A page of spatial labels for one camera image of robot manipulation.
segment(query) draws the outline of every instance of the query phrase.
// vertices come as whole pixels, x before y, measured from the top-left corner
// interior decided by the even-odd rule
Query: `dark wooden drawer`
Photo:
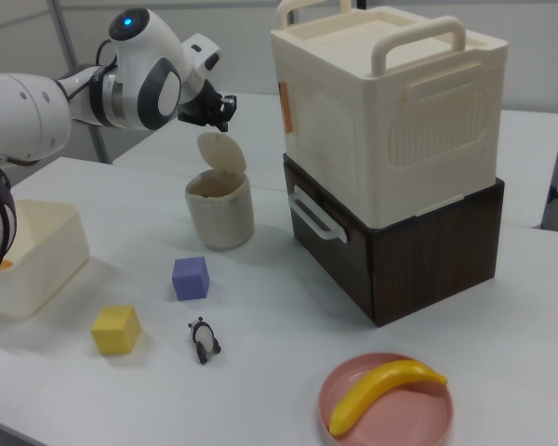
[[[377,326],[494,277],[501,180],[426,215],[373,230],[286,155],[284,169],[290,196],[297,190],[308,195],[344,229],[347,241],[324,240],[318,233],[328,228],[292,208],[294,235]]]

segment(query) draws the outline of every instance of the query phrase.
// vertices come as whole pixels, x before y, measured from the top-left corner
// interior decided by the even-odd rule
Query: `blue cube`
[[[171,281],[178,300],[204,299],[208,293],[208,271],[204,257],[179,258]]]

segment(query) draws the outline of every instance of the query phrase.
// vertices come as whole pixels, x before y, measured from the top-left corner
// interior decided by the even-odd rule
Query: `banana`
[[[418,381],[446,385],[445,376],[419,361],[392,361],[371,370],[335,406],[328,422],[329,433],[333,437],[345,434],[378,397],[394,387]]]

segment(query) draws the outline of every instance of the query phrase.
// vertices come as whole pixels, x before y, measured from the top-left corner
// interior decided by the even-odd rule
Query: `yellow cube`
[[[140,322],[132,305],[104,307],[91,327],[102,355],[130,353],[140,335]]]

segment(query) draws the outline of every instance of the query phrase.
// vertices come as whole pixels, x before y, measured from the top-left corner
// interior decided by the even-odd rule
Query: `panda figurine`
[[[198,318],[198,321],[189,323],[193,335],[193,342],[196,344],[196,354],[201,364],[206,363],[206,356],[213,352],[219,354],[221,347],[219,341],[213,335],[211,326],[203,321],[203,318]]]

